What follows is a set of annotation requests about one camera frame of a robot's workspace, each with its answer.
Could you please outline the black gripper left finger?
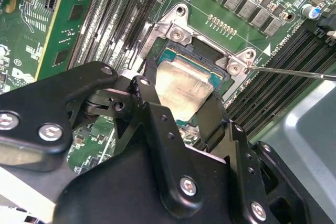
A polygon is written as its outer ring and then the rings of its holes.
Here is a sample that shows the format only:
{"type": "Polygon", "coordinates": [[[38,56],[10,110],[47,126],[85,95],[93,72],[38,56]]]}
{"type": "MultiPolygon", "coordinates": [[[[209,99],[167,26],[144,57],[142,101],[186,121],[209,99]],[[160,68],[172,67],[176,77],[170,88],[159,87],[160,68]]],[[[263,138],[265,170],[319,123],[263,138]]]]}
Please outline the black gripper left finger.
{"type": "Polygon", "coordinates": [[[163,206],[187,218],[202,206],[197,189],[182,191],[183,177],[195,179],[195,169],[169,108],[160,105],[154,85],[134,77],[127,91],[114,89],[118,74],[93,61],[1,95],[1,164],[39,172],[58,168],[72,145],[73,131],[99,115],[128,122],[122,142],[139,127],[145,134],[163,206]]]}

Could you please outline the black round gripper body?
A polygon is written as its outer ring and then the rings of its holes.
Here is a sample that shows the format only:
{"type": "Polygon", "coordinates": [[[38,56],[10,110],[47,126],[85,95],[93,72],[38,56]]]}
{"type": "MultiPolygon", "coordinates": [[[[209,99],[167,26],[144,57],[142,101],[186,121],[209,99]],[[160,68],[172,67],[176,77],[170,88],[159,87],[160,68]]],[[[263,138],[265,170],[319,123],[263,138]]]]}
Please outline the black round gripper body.
{"type": "Polygon", "coordinates": [[[187,153],[205,191],[195,215],[179,219],[165,209],[149,151],[135,145],[72,180],[57,200],[54,223],[245,223],[229,199],[229,166],[191,147],[187,153]]]}

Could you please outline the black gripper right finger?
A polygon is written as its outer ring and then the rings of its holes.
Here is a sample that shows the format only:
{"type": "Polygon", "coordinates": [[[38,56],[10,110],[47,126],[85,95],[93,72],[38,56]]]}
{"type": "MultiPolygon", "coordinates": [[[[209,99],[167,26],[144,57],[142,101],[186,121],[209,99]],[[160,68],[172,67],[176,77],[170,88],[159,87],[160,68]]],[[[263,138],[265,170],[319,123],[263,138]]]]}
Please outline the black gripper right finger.
{"type": "Polygon", "coordinates": [[[205,150],[228,165],[234,223],[310,222],[302,184],[272,148],[249,144],[244,129],[229,119],[215,95],[199,109],[198,125],[205,150]]]}

